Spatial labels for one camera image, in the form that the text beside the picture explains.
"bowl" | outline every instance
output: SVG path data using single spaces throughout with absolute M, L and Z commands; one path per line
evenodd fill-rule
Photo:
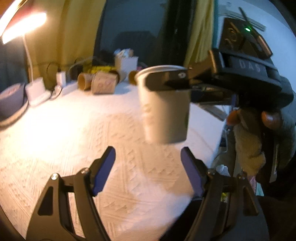
M 14 84 L 0 93 L 0 115 L 8 118 L 23 105 L 24 83 Z

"power adapter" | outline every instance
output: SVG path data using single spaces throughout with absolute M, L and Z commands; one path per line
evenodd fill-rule
M 64 87 L 67 84 L 66 81 L 66 72 L 61 71 L 61 69 L 58 69 L 58 72 L 56 73 L 56 79 L 57 79 L 57 85 Z

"white bed sheet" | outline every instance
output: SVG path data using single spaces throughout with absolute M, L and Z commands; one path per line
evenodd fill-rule
M 111 240 L 155 241 L 183 212 L 193 195 L 180 161 L 188 146 L 211 165 L 223 122 L 191 105 L 188 138 L 177 145 L 145 142 L 137 87 L 121 83 L 114 95 L 76 90 L 29 108 L 0 132 L 0 204 L 26 236 L 31 213 L 50 175 L 77 173 L 107 146 L 116 161 L 94 199 Z M 76 233 L 83 236 L 70 195 Z

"white container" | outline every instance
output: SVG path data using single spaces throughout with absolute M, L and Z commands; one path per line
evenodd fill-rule
M 185 69 L 181 66 L 161 65 L 136 74 L 146 141 L 169 144 L 185 141 L 189 120 L 191 91 L 150 91 L 145 86 L 148 74 Z
M 115 68 L 122 70 L 128 76 L 129 73 L 138 68 L 139 57 L 118 58 L 115 57 Z
M 51 92 L 45 88 L 43 78 L 37 78 L 25 86 L 30 106 L 37 106 L 50 98 Z

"brown object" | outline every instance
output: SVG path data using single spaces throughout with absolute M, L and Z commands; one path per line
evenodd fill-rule
M 120 82 L 124 81 L 126 78 L 126 73 L 123 70 L 110 70 L 109 73 L 111 74 L 116 74 L 118 79 L 117 79 L 117 84 Z
M 263 111 L 261 113 L 261 118 L 263 121 L 263 124 L 271 129 L 271 130 L 278 130 L 282 126 L 282 117 L 281 114 L 278 113 L 268 113 Z
M 129 52 L 128 52 L 128 56 L 129 56 L 129 57 L 133 57 L 133 50 L 132 50 L 132 49 L 129 50 Z
M 77 78 L 78 89 L 86 91 L 91 88 L 94 74 L 80 73 Z
M 133 70 L 133 71 L 131 71 L 129 73 L 129 75 L 128 75 L 128 81 L 129 81 L 130 84 L 137 85 L 137 82 L 135 80 L 135 76 L 136 76 L 137 73 L 138 73 L 138 71 L 136 71 L 136 70 Z
M 97 72 L 91 83 L 93 94 L 113 94 L 117 85 L 118 76 L 112 73 Z
M 230 114 L 227 117 L 227 125 L 229 126 L 235 126 L 240 123 L 239 119 L 239 112 L 240 110 L 233 110 L 230 112 Z

